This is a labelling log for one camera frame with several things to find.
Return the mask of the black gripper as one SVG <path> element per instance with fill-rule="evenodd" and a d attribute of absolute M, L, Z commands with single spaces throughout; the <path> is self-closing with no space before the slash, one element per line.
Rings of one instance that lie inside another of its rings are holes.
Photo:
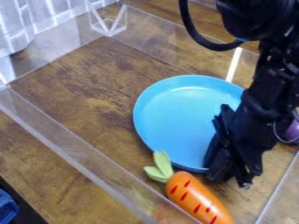
<path fill-rule="evenodd" d="M 203 159 L 210 181 L 221 183 L 235 178 L 241 188 L 253 186 L 254 177 L 264 173 L 264 153 L 286 132 L 294 109 L 289 91 L 278 89 L 249 88 L 237 109 L 221 105 L 213 119 L 217 132 Z"/>

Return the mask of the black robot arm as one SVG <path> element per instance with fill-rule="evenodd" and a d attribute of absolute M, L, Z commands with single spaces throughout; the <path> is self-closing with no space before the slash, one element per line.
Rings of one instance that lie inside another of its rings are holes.
<path fill-rule="evenodd" d="M 299 0 L 218 0 L 225 27 L 238 39 L 260 42 L 254 81 L 238 108 L 223 104 L 205 165 L 214 182 L 253 186 L 262 155 L 282 141 L 299 107 Z"/>

